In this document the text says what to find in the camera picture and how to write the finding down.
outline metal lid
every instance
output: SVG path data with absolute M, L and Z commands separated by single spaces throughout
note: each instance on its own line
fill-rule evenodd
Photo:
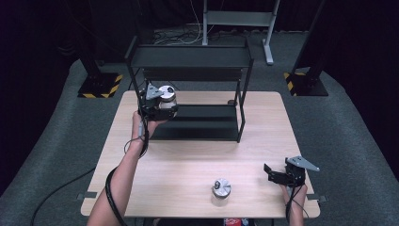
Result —
M 213 187 L 214 195 L 219 199 L 226 199 L 231 192 L 231 185 L 228 180 L 217 179 Z
M 174 88 L 171 86 L 163 86 L 159 90 L 161 90 L 164 94 L 161 96 L 162 101 L 171 102 L 175 99 L 176 93 Z

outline wooden table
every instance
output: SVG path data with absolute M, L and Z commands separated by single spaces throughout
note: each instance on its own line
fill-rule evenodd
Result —
M 226 91 L 179 91 L 177 101 L 225 104 L 232 95 Z M 285 218 L 281 190 L 263 171 L 266 163 L 272 170 L 284 172 L 285 157 L 300 155 L 284 104 L 276 92 L 250 91 L 244 108 L 247 124 L 240 143 L 150 140 L 146 155 L 138 162 L 126 217 Z M 107 174 L 124 155 L 136 109 L 136 94 L 126 91 L 88 187 L 97 197 Z M 231 183 L 231 195 L 223 202 L 212 193 L 218 178 Z M 312 194 L 309 178 L 306 184 Z M 95 201 L 85 198 L 83 215 L 90 214 Z M 306 200 L 305 209 L 310 218 L 320 214 L 317 201 Z

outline metal rack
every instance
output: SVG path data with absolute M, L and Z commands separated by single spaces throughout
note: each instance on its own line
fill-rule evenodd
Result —
M 245 121 L 244 101 L 254 59 L 247 46 L 138 45 L 133 39 L 125 56 L 138 97 L 136 75 L 150 81 L 212 81 L 236 83 L 225 105 L 179 105 L 177 116 L 161 124 L 152 138 L 240 141 Z M 241 90 L 243 69 L 247 69 Z M 238 126 L 236 107 L 240 107 Z

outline gray carpet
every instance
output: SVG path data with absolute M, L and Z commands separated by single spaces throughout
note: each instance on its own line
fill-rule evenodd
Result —
M 248 90 L 281 94 L 302 155 L 321 169 L 320 172 L 309 172 L 313 188 L 328 197 L 328 202 L 321 203 L 320 217 L 306 219 L 306 224 L 396 225 L 399 219 L 398 181 L 343 88 L 322 73 L 328 97 L 292 97 L 289 94 L 283 73 L 293 68 L 306 33 L 276 33 L 272 36 L 274 66 L 265 64 L 263 37 L 264 34 L 256 33 L 248 37 L 255 57 Z M 242 37 L 227 37 L 210 41 L 210 44 L 243 41 Z M 121 95 L 130 83 L 124 65 L 105 64 L 100 69 L 105 73 L 124 75 L 116 95 L 108 99 L 77 98 L 86 72 L 80 61 L 71 66 L 53 117 L 0 198 L 0 225 L 28 225 L 36 207 L 47 195 L 96 166 Z M 234 86 L 227 84 L 174 84 L 181 90 L 234 90 Z M 91 175 L 52 195 L 36 215 L 35 225 L 86 224 L 87 218 L 80 214 L 82 200 L 79 194 L 87 190 Z M 127 221 L 129 225 L 135 223 L 132 218 Z M 258 226 L 271 222 L 270 219 L 256 221 Z M 287 222 L 277 219 L 275 225 L 287 225 Z

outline forearm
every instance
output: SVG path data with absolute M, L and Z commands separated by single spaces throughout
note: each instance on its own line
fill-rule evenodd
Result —
M 303 210 L 297 203 L 293 202 L 290 211 L 290 226 L 303 225 Z
M 142 147 L 143 143 L 141 140 L 133 141 L 128 152 L 122 158 L 112 176 L 112 198 L 121 216 L 124 216 L 129 202 L 136 166 Z M 104 189 L 94 204 L 88 219 L 88 225 L 119 225 L 119 222 L 108 203 Z

